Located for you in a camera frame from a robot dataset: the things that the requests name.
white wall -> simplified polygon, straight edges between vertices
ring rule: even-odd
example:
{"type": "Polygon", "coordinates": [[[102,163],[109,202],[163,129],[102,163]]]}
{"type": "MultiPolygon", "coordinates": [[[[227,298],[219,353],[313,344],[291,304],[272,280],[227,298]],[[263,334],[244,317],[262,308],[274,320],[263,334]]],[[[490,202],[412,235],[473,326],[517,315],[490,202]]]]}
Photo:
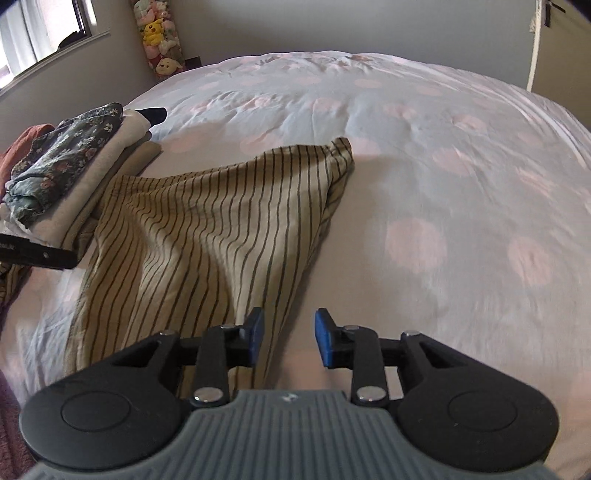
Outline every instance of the white wall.
{"type": "Polygon", "coordinates": [[[187,58],[379,52],[525,87],[535,0],[171,0],[187,58]]]}
{"type": "Polygon", "coordinates": [[[110,35],[51,61],[0,95],[0,151],[30,125],[56,124],[95,106],[123,104],[155,84],[127,0],[94,0],[110,35]]]}

gray ribbed base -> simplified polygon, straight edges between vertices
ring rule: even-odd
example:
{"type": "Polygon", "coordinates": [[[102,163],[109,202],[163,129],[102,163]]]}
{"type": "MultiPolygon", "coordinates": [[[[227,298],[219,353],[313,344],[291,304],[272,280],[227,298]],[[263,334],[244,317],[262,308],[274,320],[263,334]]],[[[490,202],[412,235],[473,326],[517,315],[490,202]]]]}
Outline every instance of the gray ribbed base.
{"type": "Polygon", "coordinates": [[[482,474],[442,465],[402,436],[385,410],[338,391],[243,391],[195,411],[159,454],[104,473],[37,465],[25,480],[557,480],[541,463],[482,474]]]}

black sock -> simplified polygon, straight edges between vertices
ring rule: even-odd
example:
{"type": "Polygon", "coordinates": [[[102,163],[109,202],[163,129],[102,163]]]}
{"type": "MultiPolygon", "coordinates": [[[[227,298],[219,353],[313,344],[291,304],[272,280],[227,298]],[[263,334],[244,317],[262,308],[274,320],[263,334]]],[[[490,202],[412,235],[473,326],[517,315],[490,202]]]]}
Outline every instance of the black sock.
{"type": "Polygon", "coordinates": [[[136,112],[141,113],[144,117],[148,119],[150,122],[150,126],[153,127],[154,125],[161,124],[166,120],[166,108],[159,107],[159,108],[142,108],[140,110],[136,110],[136,112]]]}

white duvet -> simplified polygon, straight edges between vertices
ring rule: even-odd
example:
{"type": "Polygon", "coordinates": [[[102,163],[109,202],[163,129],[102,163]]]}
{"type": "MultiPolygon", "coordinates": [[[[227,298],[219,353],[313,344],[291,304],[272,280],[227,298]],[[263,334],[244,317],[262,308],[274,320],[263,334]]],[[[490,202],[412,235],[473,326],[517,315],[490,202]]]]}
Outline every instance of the white duvet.
{"type": "MultiPolygon", "coordinates": [[[[347,389],[347,372],[322,368],[318,307],[382,337],[421,330],[543,391],[561,421],[547,465],[564,478],[591,467],[591,134],[566,110],[473,73],[338,52],[193,70],[130,105],[152,106],[168,119],[145,176],[352,142],[356,170],[291,315],[277,386],[347,389]]],[[[20,402],[61,375],[84,266],[34,269],[8,312],[0,368],[20,402]]]]}

stuffed animal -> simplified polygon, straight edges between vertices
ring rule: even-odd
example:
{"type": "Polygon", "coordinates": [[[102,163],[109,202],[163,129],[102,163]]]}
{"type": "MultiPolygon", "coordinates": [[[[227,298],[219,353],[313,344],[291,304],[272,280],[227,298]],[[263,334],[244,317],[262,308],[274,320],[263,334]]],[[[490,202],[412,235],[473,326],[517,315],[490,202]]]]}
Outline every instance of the stuffed animal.
{"type": "Polygon", "coordinates": [[[146,51],[146,57],[148,57],[148,60],[155,59],[160,55],[160,49],[153,45],[144,45],[144,50],[146,51]]]}
{"type": "Polygon", "coordinates": [[[162,27],[166,30],[167,34],[170,34],[172,37],[176,37],[175,33],[177,31],[177,26],[172,20],[164,20],[162,22],[162,27]]]}
{"type": "Polygon", "coordinates": [[[180,45],[175,45],[174,47],[169,49],[166,56],[173,59],[173,60],[178,60],[179,63],[182,62],[183,61],[183,53],[181,52],[180,45]]]}
{"type": "Polygon", "coordinates": [[[160,63],[160,60],[162,60],[163,58],[164,57],[160,53],[158,53],[158,55],[156,55],[153,59],[148,60],[148,65],[150,65],[150,68],[152,70],[155,70],[158,66],[158,63],[160,63]]]}
{"type": "Polygon", "coordinates": [[[158,66],[156,67],[156,73],[163,76],[170,76],[178,69],[182,69],[183,66],[173,59],[162,59],[158,62],[158,66]]]}
{"type": "Polygon", "coordinates": [[[154,2],[152,9],[156,14],[156,18],[162,18],[163,20],[168,18],[168,5],[166,2],[154,2]]]}
{"type": "Polygon", "coordinates": [[[143,28],[144,26],[152,23],[154,20],[156,20],[156,17],[154,15],[154,10],[148,10],[148,13],[146,13],[141,18],[137,18],[136,22],[137,22],[139,28],[143,28]]]}
{"type": "Polygon", "coordinates": [[[164,29],[162,28],[162,22],[163,20],[160,19],[146,25],[146,28],[144,29],[145,45],[156,46],[160,42],[164,41],[164,29]]]}
{"type": "Polygon", "coordinates": [[[158,49],[162,55],[166,55],[168,51],[176,45],[177,43],[174,40],[164,40],[159,43],[158,49]]]}
{"type": "Polygon", "coordinates": [[[150,0],[138,0],[134,5],[135,18],[142,18],[146,16],[148,14],[148,10],[150,10],[150,3],[150,0]]]}

